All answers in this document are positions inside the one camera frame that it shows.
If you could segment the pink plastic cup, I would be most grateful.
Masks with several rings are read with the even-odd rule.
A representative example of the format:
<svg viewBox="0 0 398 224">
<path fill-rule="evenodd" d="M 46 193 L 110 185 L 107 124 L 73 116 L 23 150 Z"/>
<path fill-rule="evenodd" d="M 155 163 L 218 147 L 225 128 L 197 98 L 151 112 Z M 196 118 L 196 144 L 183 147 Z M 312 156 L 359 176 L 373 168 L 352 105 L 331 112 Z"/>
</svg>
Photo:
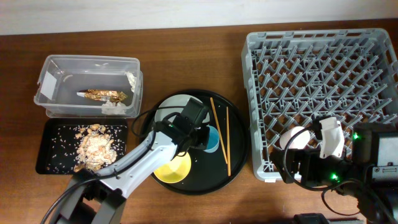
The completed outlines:
<svg viewBox="0 0 398 224">
<path fill-rule="evenodd" d="M 287 145 L 288 141 L 299 131 L 303 130 L 304 127 L 302 126 L 296 126 L 293 127 L 292 129 L 286 131 L 284 134 L 281 135 L 279 139 L 279 144 L 280 148 L 282 150 L 285 149 L 285 146 Z M 304 131 L 300 135 L 298 135 L 290 144 L 289 149 L 304 149 L 308 142 L 310 141 L 310 132 L 309 131 Z"/>
</svg>

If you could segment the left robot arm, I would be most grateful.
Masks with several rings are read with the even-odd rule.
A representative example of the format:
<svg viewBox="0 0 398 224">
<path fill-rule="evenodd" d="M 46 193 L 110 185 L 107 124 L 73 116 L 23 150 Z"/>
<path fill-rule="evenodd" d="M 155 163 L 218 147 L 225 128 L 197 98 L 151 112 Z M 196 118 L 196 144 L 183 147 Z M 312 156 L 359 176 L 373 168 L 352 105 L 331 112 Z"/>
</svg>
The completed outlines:
<svg viewBox="0 0 398 224">
<path fill-rule="evenodd" d="M 205 149 L 210 119 L 177 112 L 154 123 L 145 140 L 120 160 L 96 172 L 74 174 L 42 223 L 119 223 L 132 192 L 156 169 L 190 149 Z"/>
</svg>

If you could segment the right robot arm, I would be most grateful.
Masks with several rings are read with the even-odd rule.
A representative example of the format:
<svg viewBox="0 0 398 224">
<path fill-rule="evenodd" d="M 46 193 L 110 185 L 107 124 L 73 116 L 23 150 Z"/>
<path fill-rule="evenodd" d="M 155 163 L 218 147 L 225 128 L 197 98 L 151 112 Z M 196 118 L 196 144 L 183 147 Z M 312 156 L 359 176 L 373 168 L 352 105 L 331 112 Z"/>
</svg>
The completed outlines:
<svg viewBox="0 0 398 224">
<path fill-rule="evenodd" d="M 371 223 L 397 223 L 397 130 L 389 124 L 354 126 L 351 158 L 326 155 L 319 149 L 290 148 L 270 154 L 286 184 L 325 195 L 334 191 L 357 199 L 358 209 Z"/>
</svg>

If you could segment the blue plastic cup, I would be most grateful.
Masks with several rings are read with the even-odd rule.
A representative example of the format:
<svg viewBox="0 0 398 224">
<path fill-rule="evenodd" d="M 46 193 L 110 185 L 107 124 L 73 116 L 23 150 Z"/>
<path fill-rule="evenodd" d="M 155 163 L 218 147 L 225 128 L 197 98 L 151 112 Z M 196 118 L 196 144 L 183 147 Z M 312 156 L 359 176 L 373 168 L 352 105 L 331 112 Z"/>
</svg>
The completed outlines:
<svg viewBox="0 0 398 224">
<path fill-rule="evenodd" d="M 209 128 L 209 139 L 205 152 L 213 153 L 219 147 L 220 135 L 218 133 L 218 130 L 214 126 L 208 125 L 207 127 Z"/>
</svg>

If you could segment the yellow bowl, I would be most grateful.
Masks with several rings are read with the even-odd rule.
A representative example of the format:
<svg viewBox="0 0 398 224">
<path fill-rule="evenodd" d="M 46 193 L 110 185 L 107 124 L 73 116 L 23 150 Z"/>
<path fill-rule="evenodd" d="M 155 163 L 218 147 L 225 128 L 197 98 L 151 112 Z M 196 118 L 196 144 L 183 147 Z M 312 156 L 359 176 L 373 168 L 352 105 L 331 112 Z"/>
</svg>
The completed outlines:
<svg viewBox="0 0 398 224">
<path fill-rule="evenodd" d="M 170 162 L 156 169 L 154 175 L 166 184 L 175 184 L 186 178 L 191 166 L 192 161 L 189 153 L 183 155 L 181 152 Z"/>
</svg>

